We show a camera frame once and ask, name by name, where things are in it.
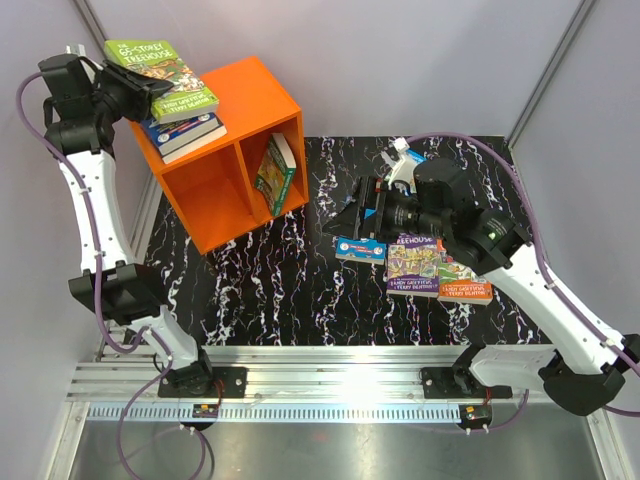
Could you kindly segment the teal 26-storey treehouse book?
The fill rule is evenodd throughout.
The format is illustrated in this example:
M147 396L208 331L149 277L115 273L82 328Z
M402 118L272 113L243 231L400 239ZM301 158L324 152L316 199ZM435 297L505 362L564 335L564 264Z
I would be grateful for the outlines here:
M407 151L407 154L408 154L408 155L409 155L409 157L410 157L414 162L416 162L417 164L420 164L420 163L422 163L422 162L424 162L424 161L425 161L425 157L424 157L423 155L421 155L421 154L419 154L419 153L417 153L417 152L415 152L415 151L413 151L413 150L411 150L411 149L409 149L409 150Z

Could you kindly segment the aluminium mounting rail frame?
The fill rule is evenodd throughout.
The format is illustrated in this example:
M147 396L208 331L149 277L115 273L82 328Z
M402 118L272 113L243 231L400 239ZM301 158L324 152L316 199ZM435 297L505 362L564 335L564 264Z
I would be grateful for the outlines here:
M549 345L520 347L539 354ZM462 346L427 347L213 347L214 366L248 369L243 399L160 398L157 363L143 346L129 358L105 350L97 362L77 365L66 399L82 403L91 420L183 423L435 424L492 428L501 406L516 406L524 392L549 402L540 391L512 389L510 399L425 399L423 367L451 367Z

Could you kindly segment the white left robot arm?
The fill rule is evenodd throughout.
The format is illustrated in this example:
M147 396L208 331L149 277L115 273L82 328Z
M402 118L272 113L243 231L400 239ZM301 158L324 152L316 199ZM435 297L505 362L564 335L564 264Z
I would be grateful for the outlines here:
M50 57L38 68L50 92L44 139L59 159L82 242L81 274L69 282L72 297L101 323L111 320L133 332L135 344L151 346L171 393L206 396L215 385L210 361L170 312L159 273L137 263L116 195L113 126L149 119L171 83L75 54Z

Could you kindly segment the purple 52-storey treehouse book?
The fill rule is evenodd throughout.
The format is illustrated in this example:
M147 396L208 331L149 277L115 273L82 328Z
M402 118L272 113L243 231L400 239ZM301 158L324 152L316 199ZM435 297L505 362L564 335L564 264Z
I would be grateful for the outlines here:
M387 293L437 298L439 260L440 254L435 238L400 235L387 249Z

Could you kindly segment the green 104-storey treehouse book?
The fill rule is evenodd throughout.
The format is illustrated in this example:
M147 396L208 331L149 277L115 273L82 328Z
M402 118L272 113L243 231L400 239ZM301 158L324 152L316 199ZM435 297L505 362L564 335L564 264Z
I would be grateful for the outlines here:
M296 160L283 133L272 133L258 167L255 188L260 191L272 216L282 213L296 172Z

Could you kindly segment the lime 65-storey treehouse book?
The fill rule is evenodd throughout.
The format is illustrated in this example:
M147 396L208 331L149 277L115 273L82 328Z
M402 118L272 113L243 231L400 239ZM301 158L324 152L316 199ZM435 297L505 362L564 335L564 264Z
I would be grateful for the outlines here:
M160 124L215 114L218 97L166 40L107 40L107 58L171 88L153 100L151 115Z

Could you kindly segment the bright blue paperback book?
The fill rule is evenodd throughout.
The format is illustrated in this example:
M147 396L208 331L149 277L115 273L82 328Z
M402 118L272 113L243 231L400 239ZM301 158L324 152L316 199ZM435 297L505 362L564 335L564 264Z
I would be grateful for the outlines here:
M339 237L335 247L335 257L339 260L384 265L387 245L373 239L353 240Z

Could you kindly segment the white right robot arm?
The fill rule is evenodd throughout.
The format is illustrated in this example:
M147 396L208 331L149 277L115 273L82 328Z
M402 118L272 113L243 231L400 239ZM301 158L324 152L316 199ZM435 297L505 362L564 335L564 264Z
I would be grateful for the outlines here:
M445 377L454 392L540 391L578 416L606 407L624 386L625 372L639 368L638 335L621 334L577 299L524 228L475 202L468 176L446 158L423 161L398 180L363 176L323 231L387 244L406 234L436 237L454 261L505 293L550 340L539 354L520 347L466 348Z

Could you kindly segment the black marble-pattern mat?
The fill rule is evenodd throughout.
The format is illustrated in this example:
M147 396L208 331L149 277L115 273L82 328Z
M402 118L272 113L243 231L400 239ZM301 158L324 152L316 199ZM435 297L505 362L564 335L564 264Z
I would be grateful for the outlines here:
M309 137L310 200L201 254L167 200L146 263L160 270L180 325L208 346L542 344L505 293L486 306L390 296L381 265L342 261L323 225L357 180L383 176L388 137Z

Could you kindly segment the orange two-compartment shelf box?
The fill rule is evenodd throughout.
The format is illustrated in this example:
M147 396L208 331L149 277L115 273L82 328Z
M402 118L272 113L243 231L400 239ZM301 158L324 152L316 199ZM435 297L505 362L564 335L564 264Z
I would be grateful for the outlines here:
M273 220L254 181L271 133L285 136L296 172L283 210L309 201L303 115L256 56L210 71L203 81L218 95L226 135L166 164L142 128L131 128L164 194L201 254Z

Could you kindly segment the orange 78-storey treehouse book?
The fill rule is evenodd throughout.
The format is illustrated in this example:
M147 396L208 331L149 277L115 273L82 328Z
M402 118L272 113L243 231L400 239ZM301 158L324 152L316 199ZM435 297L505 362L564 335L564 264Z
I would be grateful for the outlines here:
M437 240L437 249L438 298L445 302L483 306L490 304L493 300L492 285L486 279L477 276L469 267L454 261L440 239Z

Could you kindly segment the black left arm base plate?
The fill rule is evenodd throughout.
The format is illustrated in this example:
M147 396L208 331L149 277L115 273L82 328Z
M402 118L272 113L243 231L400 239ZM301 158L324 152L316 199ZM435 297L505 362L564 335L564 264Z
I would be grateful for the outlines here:
M171 381L162 380L158 387L160 398L204 399L243 399L247 386L248 369L233 366L214 366L210 373L195 374L191 377L178 376Z

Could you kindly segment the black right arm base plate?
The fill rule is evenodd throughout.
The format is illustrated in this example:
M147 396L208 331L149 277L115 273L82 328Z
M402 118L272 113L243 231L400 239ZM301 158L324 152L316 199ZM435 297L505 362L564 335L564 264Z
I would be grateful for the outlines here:
M419 372L425 399L510 399L508 386L486 387L474 377L456 375L452 367L423 367Z

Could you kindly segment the blue 91-storey treehouse book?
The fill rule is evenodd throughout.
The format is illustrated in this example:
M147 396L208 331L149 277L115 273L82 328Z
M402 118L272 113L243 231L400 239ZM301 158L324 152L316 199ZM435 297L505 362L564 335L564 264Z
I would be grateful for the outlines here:
M213 113L164 124L155 119L144 120L140 126L165 164L179 160L227 134L225 125Z

